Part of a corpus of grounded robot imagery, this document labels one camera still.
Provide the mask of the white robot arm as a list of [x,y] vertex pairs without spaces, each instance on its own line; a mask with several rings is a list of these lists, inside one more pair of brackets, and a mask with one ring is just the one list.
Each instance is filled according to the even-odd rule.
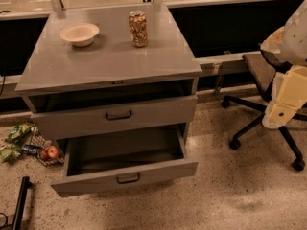
[[261,51],[291,64],[289,70],[278,70],[273,78],[272,99],[262,120],[264,127],[278,129],[307,103],[307,0],[261,44]]

